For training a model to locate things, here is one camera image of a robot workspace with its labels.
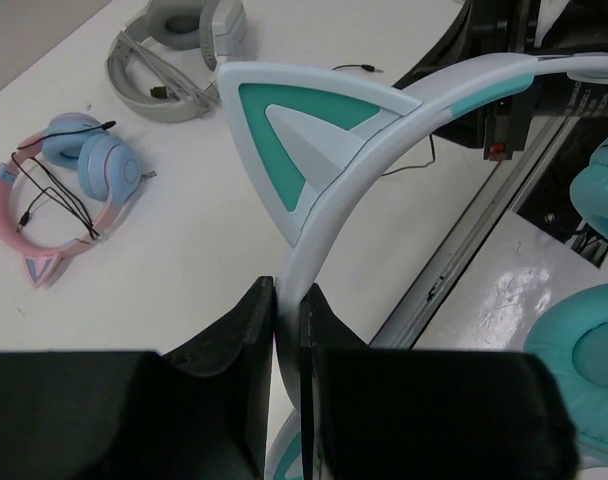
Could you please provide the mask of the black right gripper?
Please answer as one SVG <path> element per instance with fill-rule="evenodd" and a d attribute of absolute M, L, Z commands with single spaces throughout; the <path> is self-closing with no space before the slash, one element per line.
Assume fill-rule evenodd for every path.
<path fill-rule="evenodd" d="M 442 68 L 491 53 L 524 53 L 534 47 L 539 3 L 467 0 L 446 33 L 396 82 L 398 89 Z M 536 88 L 497 100 L 441 127 L 436 135 L 481 149 L 487 160 L 510 160 L 524 150 L 534 116 Z"/>

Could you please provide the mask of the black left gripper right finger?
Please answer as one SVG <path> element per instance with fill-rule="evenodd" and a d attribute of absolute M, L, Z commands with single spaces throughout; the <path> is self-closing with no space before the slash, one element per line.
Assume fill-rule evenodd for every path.
<path fill-rule="evenodd" d="M 572 479 L 576 429 L 537 357 L 374 348 L 322 290 L 299 306 L 308 479 Z"/>

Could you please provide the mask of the teal cat-ear headphones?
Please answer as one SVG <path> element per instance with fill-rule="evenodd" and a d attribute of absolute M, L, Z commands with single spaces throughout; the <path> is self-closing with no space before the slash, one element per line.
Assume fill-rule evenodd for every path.
<path fill-rule="evenodd" d="M 419 101 L 372 82 L 295 65 L 233 63 L 218 75 L 245 170 L 291 246 L 277 279 L 277 353 L 300 397 L 295 307 L 346 220 L 404 151 L 396 122 Z M 608 392 L 571 371 L 571 349 L 604 326 L 605 275 L 510 208 L 418 339 L 423 346 L 531 346 L 571 396 L 584 469 L 608 468 Z"/>

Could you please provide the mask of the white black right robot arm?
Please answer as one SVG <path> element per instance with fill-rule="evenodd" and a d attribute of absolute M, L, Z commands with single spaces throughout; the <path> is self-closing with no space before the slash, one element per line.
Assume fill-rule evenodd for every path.
<path fill-rule="evenodd" d="M 466 1 L 395 88 L 419 101 L 396 122 L 408 151 L 435 134 L 486 159 L 524 150 L 536 116 L 608 116 L 608 43 L 541 45 L 541 1 Z"/>

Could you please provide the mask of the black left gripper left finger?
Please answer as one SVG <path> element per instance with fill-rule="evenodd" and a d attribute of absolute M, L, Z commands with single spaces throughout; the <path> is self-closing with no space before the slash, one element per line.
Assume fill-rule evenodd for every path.
<path fill-rule="evenodd" d="M 260 479 L 275 290 L 174 350 L 0 352 L 0 479 Z"/>

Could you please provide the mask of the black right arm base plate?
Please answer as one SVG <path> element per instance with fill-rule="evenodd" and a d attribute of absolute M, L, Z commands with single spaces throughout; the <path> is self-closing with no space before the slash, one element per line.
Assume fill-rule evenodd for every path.
<path fill-rule="evenodd" d="M 578 150 L 558 152 L 518 209 L 518 214 L 600 268 L 608 254 L 608 240 L 588 226 L 574 208 L 569 188 L 588 165 Z"/>

